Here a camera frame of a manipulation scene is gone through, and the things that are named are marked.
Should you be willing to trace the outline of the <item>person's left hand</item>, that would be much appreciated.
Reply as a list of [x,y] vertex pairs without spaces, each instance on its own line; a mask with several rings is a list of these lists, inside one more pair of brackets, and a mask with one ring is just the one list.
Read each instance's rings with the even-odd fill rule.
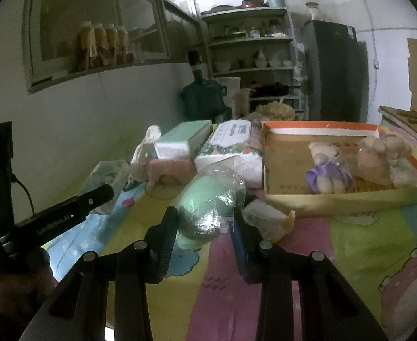
[[46,250],[26,258],[14,274],[0,279],[0,329],[26,327],[57,285]]

